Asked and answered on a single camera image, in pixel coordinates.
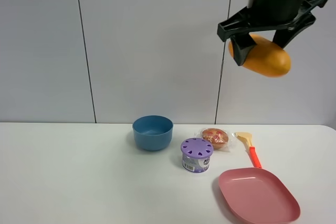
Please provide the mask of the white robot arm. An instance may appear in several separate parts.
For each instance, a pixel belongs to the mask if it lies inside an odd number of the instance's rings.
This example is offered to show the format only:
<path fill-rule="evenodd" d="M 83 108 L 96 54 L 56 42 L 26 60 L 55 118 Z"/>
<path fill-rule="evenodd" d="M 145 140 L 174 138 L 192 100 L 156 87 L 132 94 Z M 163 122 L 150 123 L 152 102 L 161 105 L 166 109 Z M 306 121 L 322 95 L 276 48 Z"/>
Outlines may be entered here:
<path fill-rule="evenodd" d="M 248 0 L 246 7 L 218 24 L 222 42 L 231 40 L 233 58 L 242 66 L 256 47 L 250 33 L 275 31 L 272 42 L 285 48 L 298 34 L 313 25 L 315 7 L 323 8 L 328 0 Z"/>

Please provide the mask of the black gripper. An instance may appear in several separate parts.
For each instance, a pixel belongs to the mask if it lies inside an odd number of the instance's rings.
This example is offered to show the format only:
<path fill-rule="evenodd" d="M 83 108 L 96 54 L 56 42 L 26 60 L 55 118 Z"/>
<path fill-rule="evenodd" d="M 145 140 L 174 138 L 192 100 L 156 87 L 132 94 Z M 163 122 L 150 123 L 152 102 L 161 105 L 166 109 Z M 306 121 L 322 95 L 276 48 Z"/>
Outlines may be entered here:
<path fill-rule="evenodd" d="M 254 0 L 229 19 L 218 24 L 217 34 L 222 41 L 230 38 L 233 58 L 242 66 L 255 47 L 249 33 L 274 30 L 272 42 L 284 49 L 298 34 L 316 20 L 311 11 L 323 8 L 328 0 Z"/>

